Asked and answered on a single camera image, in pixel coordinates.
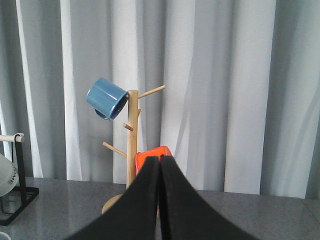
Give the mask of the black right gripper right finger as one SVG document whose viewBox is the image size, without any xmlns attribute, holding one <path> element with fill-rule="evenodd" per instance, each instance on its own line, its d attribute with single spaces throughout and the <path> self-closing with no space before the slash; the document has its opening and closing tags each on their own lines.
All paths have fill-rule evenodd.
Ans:
<svg viewBox="0 0 320 240">
<path fill-rule="evenodd" d="M 255 239 L 212 208 L 168 155 L 160 160 L 159 214 L 164 240 Z"/>
</svg>

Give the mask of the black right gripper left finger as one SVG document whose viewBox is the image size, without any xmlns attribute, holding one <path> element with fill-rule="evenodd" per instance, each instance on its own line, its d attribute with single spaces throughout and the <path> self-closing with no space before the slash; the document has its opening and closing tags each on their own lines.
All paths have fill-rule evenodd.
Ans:
<svg viewBox="0 0 320 240">
<path fill-rule="evenodd" d="M 123 195 L 100 217 L 68 240 L 153 240 L 155 238 L 160 161 L 148 157 Z"/>
</svg>

